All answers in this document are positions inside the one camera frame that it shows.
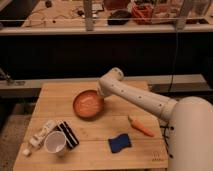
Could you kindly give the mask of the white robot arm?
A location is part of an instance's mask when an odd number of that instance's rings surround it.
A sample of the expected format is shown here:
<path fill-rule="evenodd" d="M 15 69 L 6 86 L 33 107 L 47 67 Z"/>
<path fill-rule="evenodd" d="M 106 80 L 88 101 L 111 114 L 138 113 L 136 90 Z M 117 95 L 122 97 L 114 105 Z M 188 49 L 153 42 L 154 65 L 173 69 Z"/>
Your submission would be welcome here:
<path fill-rule="evenodd" d="M 102 97 L 115 94 L 169 123 L 167 171 L 213 171 L 213 105 L 200 97 L 179 101 L 122 83 L 112 68 L 99 80 Z"/>

